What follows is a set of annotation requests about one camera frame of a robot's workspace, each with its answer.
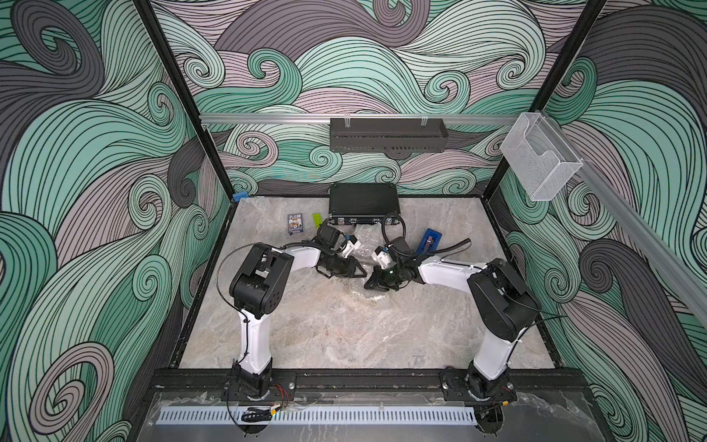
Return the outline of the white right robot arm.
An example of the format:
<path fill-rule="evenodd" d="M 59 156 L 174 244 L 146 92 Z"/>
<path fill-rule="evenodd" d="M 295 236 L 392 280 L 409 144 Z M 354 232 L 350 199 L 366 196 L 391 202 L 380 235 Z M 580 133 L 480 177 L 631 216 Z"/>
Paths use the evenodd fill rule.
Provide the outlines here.
<path fill-rule="evenodd" d="M 365 289 L 399 291 L 411 282 L 440 285 L 471 296 L 485 333 L 464 382 L 476 401 L 508 401 L 512 396 L 506 377 L 510 359 L 539 316 L 539 304 L 524 279 L 502 259 L 475 264 L 435 256 L 387 267 L 377 264 Z"/>

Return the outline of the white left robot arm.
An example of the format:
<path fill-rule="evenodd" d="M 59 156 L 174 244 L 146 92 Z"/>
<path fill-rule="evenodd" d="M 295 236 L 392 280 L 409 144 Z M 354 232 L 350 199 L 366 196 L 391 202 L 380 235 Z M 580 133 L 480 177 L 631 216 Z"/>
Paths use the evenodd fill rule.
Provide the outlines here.
<path fill-rule="evenodd" d="M 241 352 L 233 364 L 239 392 L 261 398 L 272 378 L 271 315 L 280 305 L 292 272 L 313 268 L 327 278 L 367 277 L 363 265 L 351 255 L 312 241 L 283 248 L 252 244 L 228 287 L 233 308 L 241 315 Z"/>

